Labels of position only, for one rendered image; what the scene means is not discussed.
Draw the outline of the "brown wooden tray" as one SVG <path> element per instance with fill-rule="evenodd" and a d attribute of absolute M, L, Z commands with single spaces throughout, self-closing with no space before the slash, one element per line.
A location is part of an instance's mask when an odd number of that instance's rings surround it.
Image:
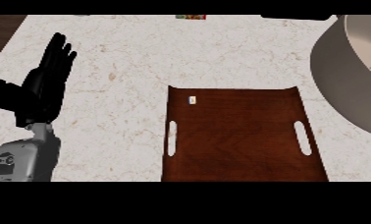
<path fill-rule="evenodd" d="M 197 103 L 189 103 L 196 96 Z M 309 122 L 299 90 L 168 89 L 175 152 L 162 157 L 166 181 L 324 182 L 317 143 L 300 149 L 295 124 Z"/>

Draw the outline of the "black appliance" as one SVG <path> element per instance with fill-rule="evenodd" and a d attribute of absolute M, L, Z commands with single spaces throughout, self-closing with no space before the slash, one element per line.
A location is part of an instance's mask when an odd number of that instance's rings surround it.
<path fill-rule="evenodd" d="M 278 15 L 264 14 L 264 19 L 281 19 L 281 20 L 303 20 L 303 21 L 325 21 L 331 15 Z"/>

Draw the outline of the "large grey pot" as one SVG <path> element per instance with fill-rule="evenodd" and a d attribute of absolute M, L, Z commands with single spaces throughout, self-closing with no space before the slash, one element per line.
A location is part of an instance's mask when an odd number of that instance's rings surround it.
<path fill-rule="evenodd" d="M 371 15 L 343 15 L 320 37 L 311 71 L 333 109 L 371 133 Z"/>

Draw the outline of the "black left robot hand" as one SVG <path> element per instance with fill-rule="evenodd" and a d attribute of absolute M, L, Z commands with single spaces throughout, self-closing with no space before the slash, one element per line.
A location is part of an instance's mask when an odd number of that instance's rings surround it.
<path fill-rule="evenodd" d="M 77 57 L 65 40 L 65 35 L 57 32 L 47 44 L 40 65 L 30 71 L 22 85 L 0 80 L 0 109 L 15 113 L 19 128 L 34 123 L 50 124 L 57 118 Z"/>

